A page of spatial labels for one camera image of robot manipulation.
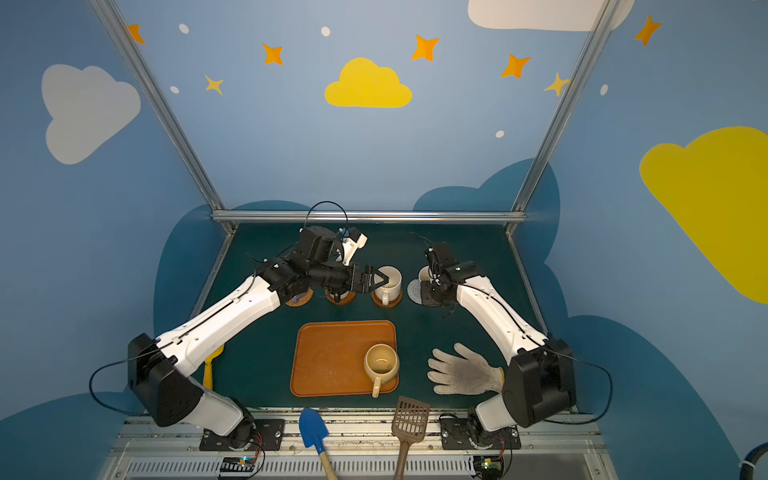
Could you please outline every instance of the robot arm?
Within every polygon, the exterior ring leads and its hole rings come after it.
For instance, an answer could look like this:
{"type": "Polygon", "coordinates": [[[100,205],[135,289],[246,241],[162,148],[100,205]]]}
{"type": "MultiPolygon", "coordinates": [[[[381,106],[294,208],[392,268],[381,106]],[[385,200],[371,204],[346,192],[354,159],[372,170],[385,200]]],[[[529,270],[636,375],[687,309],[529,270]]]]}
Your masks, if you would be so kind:
{"type": "Polygon", "coordinates": [[[422,304],[457,303],[466,308],[488,332],[508,364],[502,393],[475,407],[476,427],[484,432],[517,424],[527,427],[574,406],[576,392],[568,345],[562,340],[551,341],[523,320],[475,263],[459,263],[446,243],[428,248],[425,255],[431,280],[421,284],[422,304]]]}
{"type": "Polygon", "coordinates": [[[350,263],[366,237],[357,229],[343,240],[323,227],[301,230],[288,253],[265,262],[232,293],[200,315],[152,340],[139,335],[128,344],[128,385],[159,426],[184,420],[244,445],[253,418],[237,400],[190,378],[205,359],[261,316],[309,288],[339,297],[367,293],[389,281],[370,266],[350,263]],[[375,276],[383,279],[375,283],[375,276]]]}

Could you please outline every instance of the brown plastic scoop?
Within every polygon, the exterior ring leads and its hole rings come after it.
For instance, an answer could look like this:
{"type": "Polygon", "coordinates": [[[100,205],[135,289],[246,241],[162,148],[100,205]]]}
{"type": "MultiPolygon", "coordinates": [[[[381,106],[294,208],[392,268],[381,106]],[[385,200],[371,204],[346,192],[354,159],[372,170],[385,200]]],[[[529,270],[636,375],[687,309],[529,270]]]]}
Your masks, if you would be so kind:
{"type": "Polygon", "coordinates": [[[429,419],[429,404],[419,400],[401,396],[397,399],[397,410],[392,420],[392,434],[400,439],[400,455],[397,457],[397,468],[394,480],[402,480],[406,470],[406,457],[412,443],[419,443],[427,433],[429,419]]]}

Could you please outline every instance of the white cloud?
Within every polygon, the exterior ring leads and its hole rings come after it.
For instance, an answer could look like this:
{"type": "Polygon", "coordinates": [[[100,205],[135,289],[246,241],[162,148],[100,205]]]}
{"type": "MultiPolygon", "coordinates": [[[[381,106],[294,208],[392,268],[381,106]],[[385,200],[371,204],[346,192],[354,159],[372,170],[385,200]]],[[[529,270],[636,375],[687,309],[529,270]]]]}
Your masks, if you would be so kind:
{"type": "Polygon", "coordinates": [[[51,65],[42,87],[43,102],[53,117],[45,143],[56,160],[67,165],[85,160],[141,109],[133,85],[115,81],[99,67],[51,65]]]}
{"type": "MultiPolygon", "coordinates": [[[[485,28],[590,31],[603,0],[469,0],[469,18],[485,28]]],[[[634,0],[621,0],[612,28],[629,15],[634,0]]]]}

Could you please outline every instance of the vent grille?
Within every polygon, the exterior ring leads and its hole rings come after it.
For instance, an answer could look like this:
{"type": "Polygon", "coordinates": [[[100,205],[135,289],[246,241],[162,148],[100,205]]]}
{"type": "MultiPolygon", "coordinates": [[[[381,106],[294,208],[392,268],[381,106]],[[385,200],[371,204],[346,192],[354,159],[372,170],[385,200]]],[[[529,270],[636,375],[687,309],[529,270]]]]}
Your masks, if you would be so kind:
{"type": "MultiPolygon", "coordinates": [[[[194,457],[134,457],[126,471],[126,478],[246,478],[249,472],[221,472],[221,460],[194,457]]],[[[337,455],[331,464],[338,475],[349,477],[391,478],[397,466],[394,455],[337,455]]],[[[406,461],[406,473],[411,476],[474,475],[470,455],[410,455],[406,461]]],[[[323,465],[316,456],[278,457],[268,455],[263,478],[325,478],[323,465]]]]}

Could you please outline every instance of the dark green table surface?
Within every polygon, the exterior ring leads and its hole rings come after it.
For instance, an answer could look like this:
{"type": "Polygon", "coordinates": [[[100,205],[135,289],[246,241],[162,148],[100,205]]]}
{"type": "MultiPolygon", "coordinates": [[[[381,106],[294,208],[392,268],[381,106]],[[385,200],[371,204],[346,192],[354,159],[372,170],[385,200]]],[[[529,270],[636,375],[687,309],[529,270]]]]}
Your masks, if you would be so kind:
{"type": "MultiPolygon", "coordinates": [[[[338,225],[326,225],[335,230],[338,225]]],[[[358,295],[349,305],[335,306],[316,293],[304,306],[281,306],[246,327],[227,342],[221,356],[213,362],[214,389],[250,407],[381,407],[392,408],[397,397],[409,396],[441,408],[468,408],[490,398],[481,396],[437,395],[427,378],[427,359],[432,349],[455,354],[453,344],[464,343],[481,353],[491,366],[503,366],[498,347],[475,318],[458,307],[448,318],[449,309],[430,308],[413,303],[406,292],[408,283],[426,265],[425,244],[419,233],[435,242],[449,242],[459,261],[474,260],[488,275],[494,287],[523,318],[537,326],[530,301],[511,249],[500,226],[466,225],[356,225],[367,237],[365,248],[353,261],[373,266],[392,265],[402,273],[403,299],[392,309],[374,305],[370,295],[358,295]],[[374,399],[371,395],[298,398],[290,391],[293,352],[299,328],[310,322],[387,319],[397,330],[400,356],[399,386],[394,392],[374,399]]],[[[242,224],[208,295],[205,307],[227,295],[253,273],[257,259],[273,257],[298,238],[299,225],[242,224]]],[[[202,367],[195,377],[202,380],[202,367]]]]}

